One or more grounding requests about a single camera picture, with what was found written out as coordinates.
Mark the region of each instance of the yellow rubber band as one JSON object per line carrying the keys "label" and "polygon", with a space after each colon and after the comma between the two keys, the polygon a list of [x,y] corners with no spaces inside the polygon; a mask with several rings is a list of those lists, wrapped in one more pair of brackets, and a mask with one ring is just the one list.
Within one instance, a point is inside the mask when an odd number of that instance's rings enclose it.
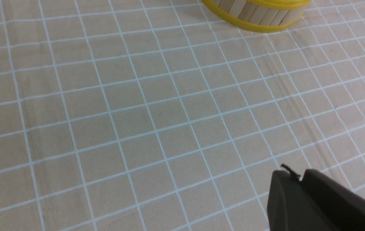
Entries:
{"label": "yellow rubber band", "polygon": [[234,16],[228,14],[227,12],[223,11],[219,6],[217,6],[215,3],[212,2],[212,0],[202,0],[204,5],[216,16],[220,17],[225,22],[228,22],[236,27],[239,27],[244,30],[250,30],[253,32],[259,32],[259,33],[272,33],[284,30],[288,27],[290,27],[292,24],[294,24],[301,16],[301,15],[293,20],[290,23],[287,23],[285,25],[279,25],[279,26],[268,26],[268,25],[257,25],[250,22],[242,21],[241,19],[235,18]]}
{"label": "yellow rubber band", "polygon": [[298,9],[311,0],[247,0],[250,3],[273,9]]}

